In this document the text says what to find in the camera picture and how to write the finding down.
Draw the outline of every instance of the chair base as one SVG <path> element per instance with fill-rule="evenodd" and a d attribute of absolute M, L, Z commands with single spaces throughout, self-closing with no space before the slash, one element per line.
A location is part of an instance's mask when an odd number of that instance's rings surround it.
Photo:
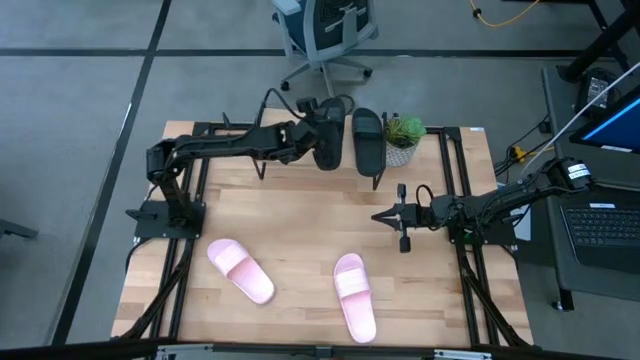
<path fill-rule="evenodd" d="M 324 75 L 324 81 L 327 85 L 327 91 L 329 92 L 329 97 L 334 97 L 335 94 L 333 92 L 333 84 L 331 83 L 331 72 L 329 69 L 329 64 L 338 64 L 338 65 L 343 65 L 343 66 L 348 66 L 348 67 L 352 67 L 352 68 L 356 68 L 356 69 L 361 69 L 363 70 L 363 78 L 364 79 L 368 79 L 371 77 L 371 74 L 373 73 L 373 69 L 371 69 L 370 67 L 360 64 L 359 62 L 353 61 L 353 60 L 349 60 L 349 59 L 345 59 L 343 57 L 340 58 L 335 58 L 335 59 L 331 59 L 328 61 L 323 61 L 320 63 L 320 71 L 322 71 L 323 75 Z M 289 82 L 288 80 L 302 74 L 303 72 L 306 72 L 307 70 L 313 69 L 314 67 L 311 66 L 310 62 L 305 62 L 304 64 L 298 66 L 297 68 L 295 68 L 293 71 L 291 71 L 291 73 L 289 73 L 289 75 L 285 76 L 282 81 L 280 82 L 280 89 L 282 91 L 288 91 L 290 86 L 289 86 Z"/>

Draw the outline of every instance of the monitor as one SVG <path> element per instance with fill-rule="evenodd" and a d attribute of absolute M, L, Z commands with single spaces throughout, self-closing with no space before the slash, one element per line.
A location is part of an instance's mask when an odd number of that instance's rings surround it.
<path fill-rule="evenodd" d="M 620 99 L 601 119 L 578 129 L 571 141 L 607 150 L 640 153 L 640 86 Z"/>

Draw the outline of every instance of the black slide sandal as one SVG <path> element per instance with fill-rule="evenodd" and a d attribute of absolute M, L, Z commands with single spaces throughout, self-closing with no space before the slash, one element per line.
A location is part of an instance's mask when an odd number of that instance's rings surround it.
<path fill-rule="evenodd" d="M 356 109 L 351 124 L 356 168 L 362 176 L 381 175 L 387 163 L 386 141 L 382 121 L 369 109 Z M 374 179 L 374 190 L 377 187 Z"/>
<path fill-rule="evenodd" d="M 323 118 L 316 120 L 320 145 L 314 150 L 313 158 L 319 169 L 335 170 L 342 161 L 342 140 L 346 116 L 344 103 L 337 97 L 327 99 L 320 104 L 317 112 L 322 114 Z"/>

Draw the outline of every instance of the wooden table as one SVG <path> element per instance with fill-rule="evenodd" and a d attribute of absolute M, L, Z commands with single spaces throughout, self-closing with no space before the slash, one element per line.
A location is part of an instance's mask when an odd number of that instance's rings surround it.
<path fill-rule="evenodd" d="M 284 110 L 268 109 L 263 124 L 291 118 Z M 190 134 L 193 126 L 169 121 L 164 136 Z M 486 134 L 470 128 L 461 132 L 473 193 L 495 189 Z M 450 153 L 461 191 L 453 144 Z M 197 171 L 193 176 L 195 187 Z M 420 184 L 436 195 L 446 192 L 437 136 L 425 136 L 407 166 L 388 168 L 375 192 L 371 178 L 355 169 L 350 117 L 342 163 L 335 171 L 317 169 L 309 153 L 288 166 L 270 162 L 260 181 L 248 158 L 212 159 L 205 229 L 194 249 L 178 338 L 355 345 L 332 278 L 338 258 L 355 252 L 364 259 L 373 290 L 378 333 L 371 345 L 469 346 L 460 274 L 446 230 L 412 230 L 412 251 L 401 254 L 399 234 L 370 219 L 394 204 L 398 183 L 407 184 L 408 202 L 414 202 Z M 240 241 L 273 280 L 276 295 L 268 304 L 252 303 L 209 262 L 207 246 L 227 237 Z M 128 330 L 156 295 L 167 243 L 149 241 L 132 257 L 113 335 Z M 520 336 L 531 341 L 513 260 L 497 246 L 485 246 L 484 254 L 495 303 Z M 168 332 L 172 303 L 169 299 L 165 307 L 161 335 Z M 487 342 L 481 309 L 476 299 L 481 338 Z"/>

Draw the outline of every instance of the pink slipper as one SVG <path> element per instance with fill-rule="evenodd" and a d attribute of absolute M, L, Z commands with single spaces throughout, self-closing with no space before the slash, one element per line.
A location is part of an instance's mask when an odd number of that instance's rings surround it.
<path fill-rule="evenodd" d="M 333 281 L 351 337 L 360 344 L 372 341 L 376 337 L 376 320 L 362 258 L 357 254 L 341 257 L 333 271 Z"/>
<path fill-rule="evenodd" d="M 220 239 L 207 248 L 209 260 L 256 304 L 271 300 L 275 287 L 260 265 L 235 240 Z"/>

